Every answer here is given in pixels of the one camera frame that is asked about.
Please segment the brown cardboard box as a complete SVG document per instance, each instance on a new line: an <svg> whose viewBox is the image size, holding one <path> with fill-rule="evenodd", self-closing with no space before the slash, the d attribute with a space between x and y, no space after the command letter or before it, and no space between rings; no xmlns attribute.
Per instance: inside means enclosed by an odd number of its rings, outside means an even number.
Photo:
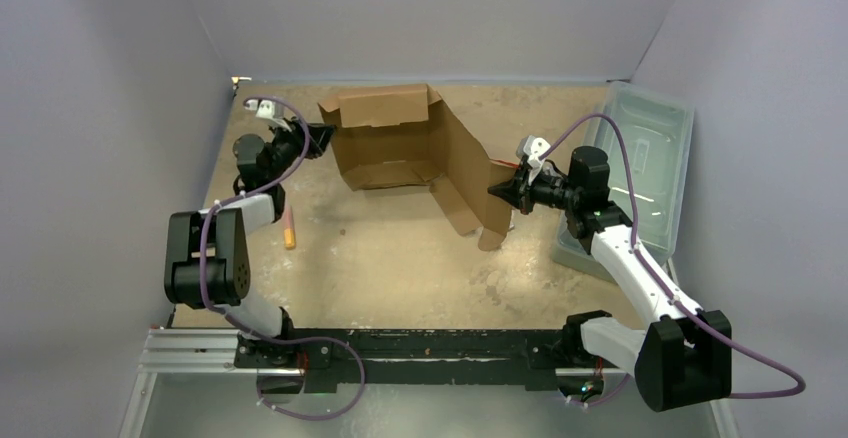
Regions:
<svg viewBox="0 0 848 438"><path fill-rule="evenodd" d="M353 190L425 186L460 235L479 231L482 251L497 249L510 230L512 209L488 187L518 163L505 145L483 141L428 84L347 88L318 104L337 127L331 147L339 173Z"/></svg>

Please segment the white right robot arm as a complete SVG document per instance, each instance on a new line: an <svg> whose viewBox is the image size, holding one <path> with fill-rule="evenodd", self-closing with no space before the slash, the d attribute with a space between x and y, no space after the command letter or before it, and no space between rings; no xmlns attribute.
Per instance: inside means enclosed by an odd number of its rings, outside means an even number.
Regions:
<svg viewBox="0 0 848 438"><path fill-rule="evenodd" d="M631 376L645 404L656 412L722 399L731 391L731 350L720 338L731 325L720 311L705 311L682 292L651 255L643 254L635 223L610 199L607 154L581 146L569 170L544 158L549 143L523 139L511 179L489 193L523 214L543 205L563 211L569 233L624 292L645 327L632 330L606 312L568 318L564 357L584 365L603 358ZM709 325L720 337L699 327Z"/></svg>

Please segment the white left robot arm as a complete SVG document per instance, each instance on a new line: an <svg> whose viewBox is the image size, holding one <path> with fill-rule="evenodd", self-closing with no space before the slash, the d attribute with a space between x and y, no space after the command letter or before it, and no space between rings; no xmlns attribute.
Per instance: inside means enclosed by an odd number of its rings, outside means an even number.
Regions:
<svg viewBox="0 0 848 438"><path fill-rule="evenodd" d="M271 140L245 134L233 144L238 175L233 197L199 211L171 215L164 267L164 292L174 305L219 314L257 340L272 366L297 357L298 340L284 308L251 289L247 237L280 221L286 194L282 178L305 159L321 157L337 128L295 121L277 128Z"/></svg>

